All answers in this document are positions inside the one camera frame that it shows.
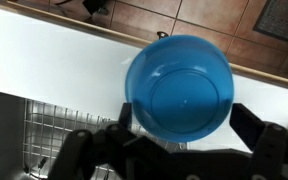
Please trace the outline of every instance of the countertop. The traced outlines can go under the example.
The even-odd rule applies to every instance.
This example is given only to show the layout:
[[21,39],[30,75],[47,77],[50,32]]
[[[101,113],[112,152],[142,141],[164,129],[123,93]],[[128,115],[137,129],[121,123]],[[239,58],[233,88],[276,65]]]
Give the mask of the countertop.
[[[116,119],[141,48],[0,9],[0,92]],[[234,102],[288,127],[288,89],[233,75]],[[192,149],[248,151],[225,122]]]

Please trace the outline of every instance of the dish rack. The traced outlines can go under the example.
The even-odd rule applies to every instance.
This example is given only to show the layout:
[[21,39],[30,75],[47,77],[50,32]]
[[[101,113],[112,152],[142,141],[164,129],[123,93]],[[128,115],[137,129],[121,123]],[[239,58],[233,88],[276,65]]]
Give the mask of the dish rack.
[[[87,129],[95,133],[103,123],[114,121],[33,100],[25,101],[24,117],[23,166],[25,172],[35,179],[47,178],[68,133],[75,129]],[[186,143],[159,140],[137,124],[131,125],[131,131],[137,136],[147,136],[169,152],[187,149]],[[96,168],[91,179],[120,178],[108,165],[102,165]]]

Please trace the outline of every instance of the blue plastic bowl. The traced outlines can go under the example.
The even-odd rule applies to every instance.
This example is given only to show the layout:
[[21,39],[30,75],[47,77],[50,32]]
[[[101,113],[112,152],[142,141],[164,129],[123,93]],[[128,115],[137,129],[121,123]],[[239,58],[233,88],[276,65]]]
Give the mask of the blue plastic bowl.
[[179,35],[158,40],[132,62],[125,93],[139,123],[172,142],[203,138],[218,128],[233,101],[225,56],[203,39]]

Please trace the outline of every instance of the floor mat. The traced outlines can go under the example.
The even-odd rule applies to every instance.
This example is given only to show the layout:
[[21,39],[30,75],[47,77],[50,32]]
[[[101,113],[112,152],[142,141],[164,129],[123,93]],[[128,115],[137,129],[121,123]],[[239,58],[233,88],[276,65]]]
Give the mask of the floor mat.
[[267,0],[254,30],[288,41],[288,0]]

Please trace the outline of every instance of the metal wire rack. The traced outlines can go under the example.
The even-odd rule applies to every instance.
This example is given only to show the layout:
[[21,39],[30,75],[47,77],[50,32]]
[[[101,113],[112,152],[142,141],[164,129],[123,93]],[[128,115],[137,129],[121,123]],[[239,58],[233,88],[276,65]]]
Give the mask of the metal wire rack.
[[[25,107],[23,165],[28,168],[30,176],[36,179],[47,178],[68,133],[75,129],[87,129],[95,133],[103,123],[113,121],[109,118],[33,100],[26,100]],[[169,152],[187,149],[185,143],[177,144],[156,139],[136,124],[132,124],[131,131],[137,136],[149,137]],[[43,159],[46,163],[40,168]],[[120,178],[108,165],[102,165],[96,168],[92,177],[92,180],[97,179],[119,180]]]

